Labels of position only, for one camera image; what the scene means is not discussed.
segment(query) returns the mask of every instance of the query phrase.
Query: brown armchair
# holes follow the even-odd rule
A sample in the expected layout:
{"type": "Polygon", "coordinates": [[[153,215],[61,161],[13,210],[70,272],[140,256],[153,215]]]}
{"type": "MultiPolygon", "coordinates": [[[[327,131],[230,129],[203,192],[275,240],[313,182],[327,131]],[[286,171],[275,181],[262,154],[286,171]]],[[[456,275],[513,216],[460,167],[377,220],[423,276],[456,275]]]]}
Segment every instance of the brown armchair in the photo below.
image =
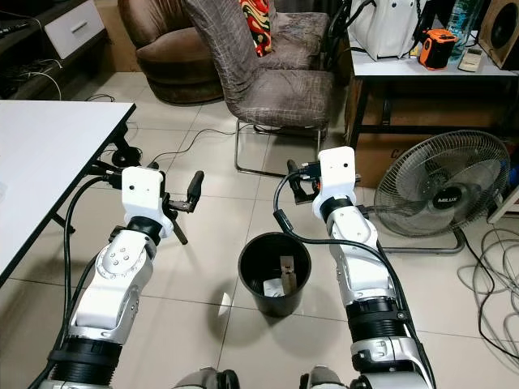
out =
{"type": "Polygon", "coordinates": [[[118,7],[157,98],[193,104],[223,96],[209,48],[180,0],[118,0],[118,7]]]}

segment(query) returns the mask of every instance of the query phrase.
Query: red patterned cushion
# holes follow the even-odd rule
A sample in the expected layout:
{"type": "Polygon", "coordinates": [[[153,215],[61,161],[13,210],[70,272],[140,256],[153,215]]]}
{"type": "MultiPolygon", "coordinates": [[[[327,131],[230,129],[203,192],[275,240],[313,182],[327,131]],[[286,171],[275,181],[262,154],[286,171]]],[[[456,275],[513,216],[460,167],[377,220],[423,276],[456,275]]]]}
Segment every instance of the red patterned cushion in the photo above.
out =
{"type": "Polygon", "coordinates": [[[270,21],[268,20],[268,0],[239,1],[251,30],[256,54],[258,54],[258,57],[263,57],[272,51],[270,21]]]}

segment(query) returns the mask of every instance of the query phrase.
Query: trash can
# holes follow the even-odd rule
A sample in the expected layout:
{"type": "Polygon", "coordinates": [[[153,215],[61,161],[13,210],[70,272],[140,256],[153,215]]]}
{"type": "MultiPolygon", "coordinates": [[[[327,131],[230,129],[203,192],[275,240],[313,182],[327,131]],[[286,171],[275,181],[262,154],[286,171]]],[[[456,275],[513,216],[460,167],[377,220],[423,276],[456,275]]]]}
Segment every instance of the trash can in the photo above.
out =
{"type": "Polygon", "coordinates": [[[292,314],[301,302],[302,289],[308,281],[311,260],[307,248],[284,233],[264,233],[243,248],[238,261],[238,274],[252,293],[258,310],[268,316],[284,317],[292,314]],[[285,296],[264,294],[264,282],[281,278],[281,257],[294,260],[295,289],[285,296]]]}

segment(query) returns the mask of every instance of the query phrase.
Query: white floor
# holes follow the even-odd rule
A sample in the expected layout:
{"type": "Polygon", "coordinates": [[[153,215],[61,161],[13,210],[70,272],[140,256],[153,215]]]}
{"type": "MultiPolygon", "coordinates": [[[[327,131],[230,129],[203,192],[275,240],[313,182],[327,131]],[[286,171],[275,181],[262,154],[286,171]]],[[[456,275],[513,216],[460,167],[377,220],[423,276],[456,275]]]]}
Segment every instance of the white floor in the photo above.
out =
{"type": "MultiPolygon", "coordinates": [[[[159,152],[184,149],[203,128],[234,131],[234,119],[223,102],[187,108],[162,104],[141,74],[116,74],[101,86],[88,85],[77,98],[94,92],[135,102],[127,138],[143,150],[143,164],[159,152]]],[[[343,102],[344,93],[337,93],[339,108],[325,147],[341,144],[343,102]]],[[[194,214],[179,217],[189,245],[172,237],[159,247],[153,277],[114,376],[116,389],[169,388],[205,366],[236,370],[246,389],[297,388],[299,376],[316,364],[328,365],[346,384],[358,376],[351,366],[351,339],[334,263],[325,247],[308,247],[311,278],[302,304],[288,318],[263,316],[241,285],[237,263],[243,246],[260,233],[279,230],[272,217],[277,180],[237,173],[233,152],[233,136],[204,133],[189,152],[159,159],[166,188],[178,199],[184,198],[193,173],[203,170],[203,197],[194,214]]],[[[313,160],[312,144],[242,135],[240,161],[246,166],[283,172],[289,157],[299,163],[313,160]]],[[[370,204],[374,191],[358,188],[357,195],[358,203],[370,204]]],[[[281,200],[301,234],[326,237],[309,205],[295,207],[289,191],[281,200]]],[[[88,190],[79,202],[72,237],[73,283],[112,228],[122,223],[120,203],[120,192],[105,186],[88,190]]],[[[519,232],[514,219],[502,219],[497,226],[519,232]]],[[[479,220],[465,229],[477,251],[491,228],[479,220]]],[[[380,239],[385,246],[453,244],[451,237],[410,240],[383,228],[380,239]]],[[[472,292],[457,278],[460,266],[474,263],[468,250],[456,256],[395,254],[390,259],[438,388],[519,385],[517,370],[509,369],[478,336],[472,292]]],[[[62,295],[62,231],[51,223],[0,289],[2,389],[26,387],[44,366],[61,321],[62,295]]],[[[512,311],[509,299],[499,295],[487,305],[498,334],[504,336],[501,323],[512,311]]],[[[511,328],[519,339],[519,319],[512,320],[511,328]]]]}

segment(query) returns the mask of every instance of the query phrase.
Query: desk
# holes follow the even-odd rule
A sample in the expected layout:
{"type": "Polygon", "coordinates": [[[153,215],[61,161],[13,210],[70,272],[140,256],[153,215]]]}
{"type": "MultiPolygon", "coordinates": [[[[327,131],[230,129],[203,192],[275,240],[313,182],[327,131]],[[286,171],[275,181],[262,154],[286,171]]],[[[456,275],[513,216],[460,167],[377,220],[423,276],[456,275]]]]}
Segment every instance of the desk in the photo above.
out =
{"type": "MultiPolygon", "coordinates": [[[[350,40],[352,47],[358,47],[355,40],[350,40]]],[[[384,96],[382,119],[380,124],[363,124],[367,108],[367,100],[373,86],[378,83],[413,82],[417,88],[421,82],[496,82],[507,81],[516,83],[519,78],[511,71],[502,71],[493,64],[483,52],[483,58],[478,71],[469,73],[457,69],[457,62],[450,62],[443,70],[429,71],[418,63],[417,58],[385,58],[373,61],[366,53],[351,52],[353,75],[350,80],[349,108],[345,113],[346,144],[356,148],[358,137],[363,133],[370,134],[439,134],[449,130],[474,128],[473,126],[420,126],[391,124],[392,99],[394,96],[384,96]]],[[[479,126],[480,130],[490,130],[490,127],[479,126]]]]}
{"type": "Polygon", "coordinates": [[[0,100],[0,286],[106,146],[124,146],[134,110],[132,103],[0,100]]]}

